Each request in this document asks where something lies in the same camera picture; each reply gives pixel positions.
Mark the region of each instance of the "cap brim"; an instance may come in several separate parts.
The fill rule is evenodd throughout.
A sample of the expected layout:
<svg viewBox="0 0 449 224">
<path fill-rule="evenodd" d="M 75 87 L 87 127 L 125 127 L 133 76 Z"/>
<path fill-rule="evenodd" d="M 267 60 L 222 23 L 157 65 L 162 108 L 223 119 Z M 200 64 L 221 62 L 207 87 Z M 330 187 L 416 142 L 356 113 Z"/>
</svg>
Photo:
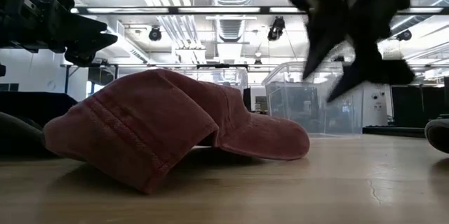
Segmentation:
<svg viewBox="0 0 449 224">
<path fill-rule="evenodd" d="M 251 114 L 246 126 L 224 137 L 219 147 L 250 157 L 294 160 L 310 148 L 309 136 L 297 123 L 261 114 Z"/>
</svg>

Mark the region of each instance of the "fluorescent light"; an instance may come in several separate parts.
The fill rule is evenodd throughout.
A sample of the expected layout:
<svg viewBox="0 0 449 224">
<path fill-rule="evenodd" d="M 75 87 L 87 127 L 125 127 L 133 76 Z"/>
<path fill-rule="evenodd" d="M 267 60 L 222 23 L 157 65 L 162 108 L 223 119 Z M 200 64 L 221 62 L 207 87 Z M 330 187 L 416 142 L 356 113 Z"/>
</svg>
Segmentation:
<svg viewBox="0 0 449 224">
<path fill-rule="evenodd" d="M 248 67 L 278 67 L 279 65 L 248 65 Z"/>
<path fill-rule="evenodd" d="M 399 13 L 439 13 L 443 10 L 443 7 L 410 7 L 407 10 L 399 11 Z"/>
<path fill-rule="evenodd" d="M 146 64 L 119 64 L 119 67 L 148 67 Z"/>
<path fill-rule="evenodd" d="M 259 7 L 247 6 L 212 6 L 212 7 L 184 7 L 180 13 L 258 13 Z"/>
<path fill-rule="evenodd" d="M 206 20 L 257 20 L 255 16 L 206 16 Z"/>
<path fill-rule="evenodd" d="M 114 13 L 168 13 L 168 8 L 109 8 L 109 7 L 98 7 L 98 8 L 87 8 L 89 13 L 102 13 L 102 14 L 114 14 Z"/>
<path fill-rule="evenodd" d="M 270 7 L 270 13 L 299 13 L 300 11 L 295 7 Z"/>
</svg>

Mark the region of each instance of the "spotlight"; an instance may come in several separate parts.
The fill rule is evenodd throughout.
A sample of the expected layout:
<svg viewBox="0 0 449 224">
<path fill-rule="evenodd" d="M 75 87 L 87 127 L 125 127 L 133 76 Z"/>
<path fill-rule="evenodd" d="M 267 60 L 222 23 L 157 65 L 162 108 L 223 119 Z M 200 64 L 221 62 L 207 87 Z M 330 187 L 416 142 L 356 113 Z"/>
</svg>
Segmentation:
<svg viewBox="0 0 449 224">
<path fill-rule="evenodd" d="M 398 36 L 396 36 L 396 39 L 398 39 L 399 41 L 408 41 L 408 40 L 412 39 L 412 32 L 410 32 L 409 30 L 406 30 L 406 31 L 398 34 Z"/>
<path fill-rule="evenodd" d="M 283 30 L 286 28 L 286 22 L 283 20 L 282 16 L 276 16 L 274 19 L 272 27 L 269 28 L 268 40 L 277 41 L 281 38 Z"/>
<path fill-rule="evenodd" d="M 152 30 L 149 32 L 148 38 L 151 41 L 159 41 L 162 38 L 161 30 L 159 26 L 153 26 Z"/>
</svg>

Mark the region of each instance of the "floor crack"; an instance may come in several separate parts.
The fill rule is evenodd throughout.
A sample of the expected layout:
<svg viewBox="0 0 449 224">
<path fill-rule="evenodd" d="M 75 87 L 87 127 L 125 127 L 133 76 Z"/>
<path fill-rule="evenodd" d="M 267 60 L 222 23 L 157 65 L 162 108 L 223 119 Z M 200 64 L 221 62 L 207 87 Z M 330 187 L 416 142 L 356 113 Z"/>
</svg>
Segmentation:
<svg viewBox="0 0 449 224">
<path fill-rule="evenodd" d="M 368 179 L 368 182 L 370 183 L 370 187 L 371 187 L 371 196 L 373 198 L 376 199 L 377 203 L 379 204 L 379 206 L 382 204 L 382 201 L 379 199 L 379 197 L 376 195 L 376 190 L 374 189 L 373 186 L 373 181 L 371 179 Z"/>
</svg>

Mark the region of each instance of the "baseball cap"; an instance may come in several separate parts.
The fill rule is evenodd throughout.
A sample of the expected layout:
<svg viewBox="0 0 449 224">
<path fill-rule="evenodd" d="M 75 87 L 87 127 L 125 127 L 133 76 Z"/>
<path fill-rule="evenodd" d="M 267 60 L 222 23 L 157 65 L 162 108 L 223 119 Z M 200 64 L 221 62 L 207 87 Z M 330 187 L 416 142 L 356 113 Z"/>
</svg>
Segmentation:
<svg viewBox="0 0 449 224">
<path fill-rule="evenodd" d="M 238 89 L 160 69 L 113 81 L 43 132 L 50 151 L 145 193 L 196 145 L 279 160 L 309 151 L 299 124 L 250 113 Z"/>
</svg>

